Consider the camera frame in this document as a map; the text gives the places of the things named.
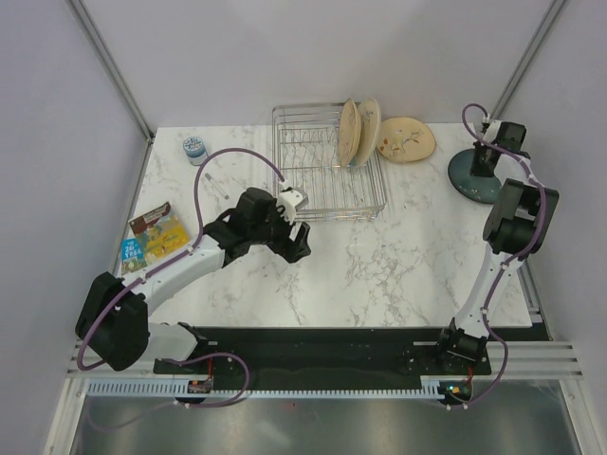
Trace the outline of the blue paperback book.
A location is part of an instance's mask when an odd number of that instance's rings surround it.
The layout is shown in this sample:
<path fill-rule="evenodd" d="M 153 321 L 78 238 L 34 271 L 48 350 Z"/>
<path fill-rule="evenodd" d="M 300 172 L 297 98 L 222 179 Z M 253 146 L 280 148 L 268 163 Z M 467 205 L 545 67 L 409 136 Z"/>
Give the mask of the blue paperback book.
<path fill-rule="evenodd" d="M 137 238 L 128 238 L 121 242 L 120 274 L 125 276 L 148 266 L 145 256 L 145 243 Z"/>

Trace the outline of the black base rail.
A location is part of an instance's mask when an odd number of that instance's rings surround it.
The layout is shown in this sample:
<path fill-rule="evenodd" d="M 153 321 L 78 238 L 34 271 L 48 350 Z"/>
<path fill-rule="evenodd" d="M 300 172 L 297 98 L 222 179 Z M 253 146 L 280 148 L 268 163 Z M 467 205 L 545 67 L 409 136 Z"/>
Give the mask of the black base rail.
<path fill-rule="evenodd" d="M 411 328 L 211 328 L 192 358 L 217 357 L 176 366 L 158 360 L 155 373 L 210 373 L 216 391 L 389 391 L 421 386 L 424 375 L 488 376 L 488 354 L 475 360 L 449 353 L 437 329 Z"/>

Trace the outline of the small blue-lidded jar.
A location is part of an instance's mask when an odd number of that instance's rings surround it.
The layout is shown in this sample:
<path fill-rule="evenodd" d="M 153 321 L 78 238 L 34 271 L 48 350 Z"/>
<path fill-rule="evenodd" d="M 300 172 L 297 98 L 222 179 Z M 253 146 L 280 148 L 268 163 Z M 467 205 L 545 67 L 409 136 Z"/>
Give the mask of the small blue-lidded jar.
<path fill-rule="evenodd" d="M 200 166 L 208 157 L 208 151 L 200 136 L 186 137 L 182 142 L 182 149 L 193 166 Z"/>

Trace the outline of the aluminium frame profile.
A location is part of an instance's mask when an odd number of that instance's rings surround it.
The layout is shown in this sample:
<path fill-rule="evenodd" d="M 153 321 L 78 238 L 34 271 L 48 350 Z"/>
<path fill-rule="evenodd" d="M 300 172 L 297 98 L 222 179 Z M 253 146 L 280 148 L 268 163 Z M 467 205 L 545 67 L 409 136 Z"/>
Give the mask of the aluminium frame profile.
<path fill-rule="evenodd" d="M 99 59 L 106 76 L 109 78 L 109 81 L 117 90 L 124 107 L 128 111 L 134 123 L 137 125 L 138 130 L 143 135 L 145 141 L 148 144 L 151 144 L 155 138 L 155 134 L 143 115 L 130 87 L 128 86 L 127 81 L 123 77 L 117 62 L 112 55 L 109 46 L 105 42 L 94 18 L 85 5 L 85 2 L 81 0 L 67 0 L 66 4 L 83 29 L 86 39 Z"/>

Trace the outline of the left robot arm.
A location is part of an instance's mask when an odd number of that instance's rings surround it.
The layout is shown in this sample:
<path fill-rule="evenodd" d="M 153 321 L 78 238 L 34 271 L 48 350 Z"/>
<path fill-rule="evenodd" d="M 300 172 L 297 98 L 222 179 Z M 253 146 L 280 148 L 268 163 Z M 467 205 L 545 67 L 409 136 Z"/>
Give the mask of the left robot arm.
<path fill-rule="evenodd" d="M 209 358 L 207 348 L 199 343 L 202 336 L 184 322 L 152 323 L 150 315 L 194 281 L 248 254 L 252 246 L 267 246 L 290 264 L 308 256 L 309 225 L 295 224 L 307 200 L 304 191 L 291 187 L 277 196 L 249 188 L 235 208 L 204 227 L 192 244 L 137 273 L 121 278 L 100 274 L 91 284 L 75 328 L 82 342 L 79 369 L 87 370 L 83 358 L 92 350 L 101 364 L 117 372 L 142 359 L 165 358 L 188 373 L 200 372 Z"/>

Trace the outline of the white pen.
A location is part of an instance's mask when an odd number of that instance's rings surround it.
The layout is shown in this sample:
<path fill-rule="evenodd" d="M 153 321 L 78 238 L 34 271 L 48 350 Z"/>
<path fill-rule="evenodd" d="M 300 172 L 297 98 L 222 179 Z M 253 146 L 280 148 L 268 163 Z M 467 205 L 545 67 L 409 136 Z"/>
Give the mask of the white pen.
<path fill-rule="evenodd" d="M 230 199 L 229 195 L 223 190 L 219 183 L 209 173 L 205 173 L 205 178 L 224 200 Z"/>

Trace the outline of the cream plate with blue bird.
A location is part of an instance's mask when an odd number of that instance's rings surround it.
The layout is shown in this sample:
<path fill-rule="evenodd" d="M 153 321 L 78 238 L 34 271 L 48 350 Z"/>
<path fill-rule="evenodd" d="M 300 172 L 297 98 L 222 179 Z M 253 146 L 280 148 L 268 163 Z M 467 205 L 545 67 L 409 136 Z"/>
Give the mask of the cream plate with blue bird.
<path fill-rule="evenodd" d="M 388 118 L 381 122 L 377 149 L 389 161 L 423 160 L 435 147 L 436 140 L 429 126 L 415 118 Z"/>

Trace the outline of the cream plate with yellow bird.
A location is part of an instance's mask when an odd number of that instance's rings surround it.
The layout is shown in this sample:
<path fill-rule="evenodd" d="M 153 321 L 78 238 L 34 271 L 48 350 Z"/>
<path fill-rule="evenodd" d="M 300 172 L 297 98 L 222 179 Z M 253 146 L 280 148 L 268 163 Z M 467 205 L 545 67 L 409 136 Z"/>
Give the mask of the cream plate with yellow bird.
<path fill-rule="evenodd" d="M 344 168 L 355 156 L 361 132 L 361 117 L 356 103 L 349 99 L 342 107 L 338 137 L 339 163 Z"/>

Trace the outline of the dark teal plate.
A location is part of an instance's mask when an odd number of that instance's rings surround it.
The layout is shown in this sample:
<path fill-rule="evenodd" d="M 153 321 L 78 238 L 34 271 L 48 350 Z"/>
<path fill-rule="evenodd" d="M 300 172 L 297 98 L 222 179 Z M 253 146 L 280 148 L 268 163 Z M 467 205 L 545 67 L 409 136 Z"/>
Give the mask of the dark teal plate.
<path fill-rule="evenodd" d="M 496 202 L 500 181 L 496 177 L 474 176 L 470 173 L 474 151 L 466 149 L 457 153 L 448 166 L 448 178 L 452 186 L 467 199 L 485 205 Z"/>

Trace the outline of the blue and cream plate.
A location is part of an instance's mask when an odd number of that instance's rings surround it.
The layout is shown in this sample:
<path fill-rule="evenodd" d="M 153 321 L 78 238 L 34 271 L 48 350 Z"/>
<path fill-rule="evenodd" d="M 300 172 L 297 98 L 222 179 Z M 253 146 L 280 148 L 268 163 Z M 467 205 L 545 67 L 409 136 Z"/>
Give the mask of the blue and cream plate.
<path fill-rule="evenodd" d="M 374 98 L 361 102 L 358 106 L 361 129 L 358 150 L 350 161 L 353 167 L 364 165 L 375 151 L 381 126 L 381 110 Z"/>

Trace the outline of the brown and yellow book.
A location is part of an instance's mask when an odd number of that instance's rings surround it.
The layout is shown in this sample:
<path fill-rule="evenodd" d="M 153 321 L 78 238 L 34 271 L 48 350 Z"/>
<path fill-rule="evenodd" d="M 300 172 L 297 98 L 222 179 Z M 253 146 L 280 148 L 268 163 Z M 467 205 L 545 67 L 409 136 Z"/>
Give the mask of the brown and yellow book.
<path fill-rule="evenodd" d="M 190 241 L 190 236 L 169 201 L 133 218 L 129 227 L 148 265 L 174 253 Z"/>

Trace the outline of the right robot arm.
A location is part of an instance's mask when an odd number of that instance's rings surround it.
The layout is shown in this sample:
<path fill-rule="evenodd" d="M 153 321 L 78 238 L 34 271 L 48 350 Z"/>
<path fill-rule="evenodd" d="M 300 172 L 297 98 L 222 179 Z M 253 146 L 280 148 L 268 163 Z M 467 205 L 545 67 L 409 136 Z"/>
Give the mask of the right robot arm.
<path fill-rule="evenodd" d="M 541 248 L 560 198 L 531 169 L 530 156 L 522 150 L 524 125 L 487 118 L 481 132 L 473 147 L 456 154 L 448 166 L 453 187 L 491 210 L 483 228 L 486 250 L 478 276 L 434 349 L 435 364 L 445 373 L 485 357 L 495 308 L 512 276 Z"/>

